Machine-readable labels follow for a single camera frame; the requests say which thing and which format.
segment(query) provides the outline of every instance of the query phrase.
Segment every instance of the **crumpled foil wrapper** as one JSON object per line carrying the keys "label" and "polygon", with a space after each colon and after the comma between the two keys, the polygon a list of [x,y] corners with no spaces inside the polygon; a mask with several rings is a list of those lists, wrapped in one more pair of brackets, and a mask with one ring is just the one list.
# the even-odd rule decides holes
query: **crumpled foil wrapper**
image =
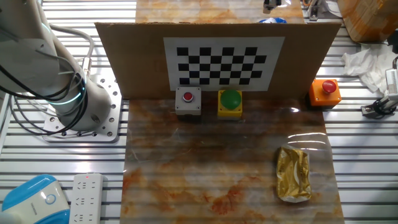
{"label": "crumpled foil wrapper", "polygon": [[277,163],[277,195],[285,202],[304,202],[311,198],[308,154],[284,145]]}

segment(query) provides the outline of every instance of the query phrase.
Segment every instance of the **outlet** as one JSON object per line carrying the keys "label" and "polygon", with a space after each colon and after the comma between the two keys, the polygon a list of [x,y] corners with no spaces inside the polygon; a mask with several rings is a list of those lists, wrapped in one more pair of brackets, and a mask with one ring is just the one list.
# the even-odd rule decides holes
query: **outlet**
{"label": "outlet", "polygon": [[101,218],[103,176],[78,174],[73,180],[73,198],[69,224],[99,224]]}

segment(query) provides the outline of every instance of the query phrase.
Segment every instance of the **cardboard board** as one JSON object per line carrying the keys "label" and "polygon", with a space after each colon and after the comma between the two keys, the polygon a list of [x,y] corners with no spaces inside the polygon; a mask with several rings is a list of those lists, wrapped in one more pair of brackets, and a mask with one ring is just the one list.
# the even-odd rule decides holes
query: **cardboard board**
{"label": "cardboard board", "polygon": [[[320,68],[339,23],[319,24],[110,24],[96,23],[125,99],[172,99],[165,37],[283,37],[267,91],[245,99],[302,98]],[[216,97],[203,92],[203,97]]]}

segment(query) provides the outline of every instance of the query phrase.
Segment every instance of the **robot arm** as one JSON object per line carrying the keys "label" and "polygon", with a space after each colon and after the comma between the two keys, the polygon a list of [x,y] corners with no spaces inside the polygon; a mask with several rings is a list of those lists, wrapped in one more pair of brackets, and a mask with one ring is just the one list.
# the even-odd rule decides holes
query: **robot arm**
{"label": "robot arm", "polygon": [[51,28],[89,39],[88,56],[93,52],[91,38],[50,26],[36,0],[3,0],[0,9],[0,87],[14,96],[28,92],[47,100],[60,122],[72,130],[91,131],[100,126],[111,109],[110,97],[88,78],[90,59],[85,58],[84,70]]}

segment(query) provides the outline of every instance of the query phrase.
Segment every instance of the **white cloth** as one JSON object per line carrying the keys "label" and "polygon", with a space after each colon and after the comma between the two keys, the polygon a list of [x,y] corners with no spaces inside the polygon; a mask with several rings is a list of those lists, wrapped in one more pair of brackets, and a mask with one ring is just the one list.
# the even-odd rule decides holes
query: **white cloth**
{"label": "white cloth", "polygon": [[397,57],[392,46],[385,44],[362,45],[362,51],[353,55],[345,53],[344,74],[359,76],[361,81],[372,91],[379,90],[387,95],[386,70],[392,68],[392,61]]}

